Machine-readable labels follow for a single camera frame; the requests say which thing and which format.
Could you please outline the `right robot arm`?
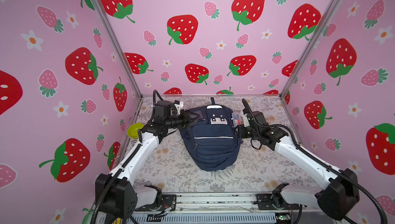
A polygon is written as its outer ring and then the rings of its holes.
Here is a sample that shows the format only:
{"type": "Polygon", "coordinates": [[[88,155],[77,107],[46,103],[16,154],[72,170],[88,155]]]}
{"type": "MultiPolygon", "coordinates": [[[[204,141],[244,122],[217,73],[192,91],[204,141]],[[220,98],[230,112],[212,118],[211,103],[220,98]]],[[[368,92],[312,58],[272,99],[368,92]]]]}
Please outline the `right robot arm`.
{"type": "Polygon", "coordinates": [[[278,209],[291,204],[298,204],[301,208],[313,207],[321,209],[333,220],[351,224],[353,220],[347,215],[360,201],[360,193],[363,193],[377,209],[380,222],[388,222],[380,203],[358,183],[358,177],[352,170],[341,170],[326,163],[298,144],[289,127],[268,124],[263,113],[252,111],[246,99],[242,99],[242,103],[246,137],[288,158],[319,185],[318,188],[307,188],[283,183],[272,191],[271,205],[278,209]]]}

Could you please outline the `navy blue student backpack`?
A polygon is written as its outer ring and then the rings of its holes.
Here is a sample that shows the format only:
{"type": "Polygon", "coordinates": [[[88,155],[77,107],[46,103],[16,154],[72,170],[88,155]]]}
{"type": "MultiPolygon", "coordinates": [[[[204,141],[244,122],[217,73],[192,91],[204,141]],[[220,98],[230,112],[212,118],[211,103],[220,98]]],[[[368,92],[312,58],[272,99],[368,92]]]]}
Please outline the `navy blue student backpack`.
{"type": "Polygon", "coordinates": [[[181,131],[184,145],[196,165],[207,172],[216,172],[232,166],[243,143],[232,120],[232,110],[218,105],[193,108],[197,121],[181,131]]]}

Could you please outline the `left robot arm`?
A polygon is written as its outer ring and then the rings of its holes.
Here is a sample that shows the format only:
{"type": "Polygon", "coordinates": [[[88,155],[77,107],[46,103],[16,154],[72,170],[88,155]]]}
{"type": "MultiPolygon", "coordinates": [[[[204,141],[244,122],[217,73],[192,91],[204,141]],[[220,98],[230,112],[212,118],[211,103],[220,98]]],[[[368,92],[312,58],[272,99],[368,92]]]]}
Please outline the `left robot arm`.
{"type": "Polygon", "coordinates": [[[161,189],[154,186],[133,188],[141,168],[163,138],[171,135],[169,130],[181,131],[194,124],[200,115],[184,110],[183,102],[163,100],[157,90],[153,91],[153,111],[143,128],[138,129],[138,140],[129,153],[110,173],[100,174],[95,181],[95,208],[91,223],[96,223],[99,212],[128,220],[139,208],[161,208],[161,189]]]}

